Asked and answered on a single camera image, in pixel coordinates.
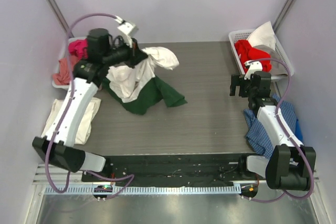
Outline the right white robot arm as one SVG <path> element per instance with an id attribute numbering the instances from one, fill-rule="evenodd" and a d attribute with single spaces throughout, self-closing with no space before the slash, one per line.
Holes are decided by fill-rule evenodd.
<path id="1" fill-rule="evenodd" d="M 248 99 L 249 109 L 264 127 L 273 147 L 269 158 L 248 157 L 237 166 L 237 173 L 242 179 L 257 173 L 271 189 L 312 191 L 316 152 L 293 134 L 282 116 L 279 101 L 270 95 L 270 85 L 271 75 L 264 71 L 255 71 L 249 77 L 231 76 L 229 94 Z"/>

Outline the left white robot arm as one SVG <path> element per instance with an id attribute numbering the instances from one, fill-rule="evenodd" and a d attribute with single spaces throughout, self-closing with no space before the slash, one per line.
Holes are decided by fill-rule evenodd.
<path id="1" fill-rule="evenodd" d="M 106 158 L 74 148 L 76 134 L 85 110 L 97 93 L 111 66 L 120 63 L 134 68 L 148 56 L 133 37 L 137 28 L 120 26 L 118 44 L 104 28 L 89 31 L 85 56 L 73 67 L 73 80 L 62 107 L 48 132 L 32 142 L 34 150 L 45 164 L 70 172 L 90 170 L 105 182 L 112 174 Z"/>

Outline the white and green t-shirt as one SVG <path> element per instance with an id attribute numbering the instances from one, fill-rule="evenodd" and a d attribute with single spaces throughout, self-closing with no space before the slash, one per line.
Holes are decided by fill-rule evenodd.
<path id="1" fill-rule="evenodd" d="M 180 65 L 177 56 L 164 47 L 146 47 L 148 58 L 134 68 L 110 67 L 102 87 L 128 112 L 144 115 L 160 101 L 167 108 L 187 104 L 185 96 L 155 74 L 157 67 L 174 70 Z"/>

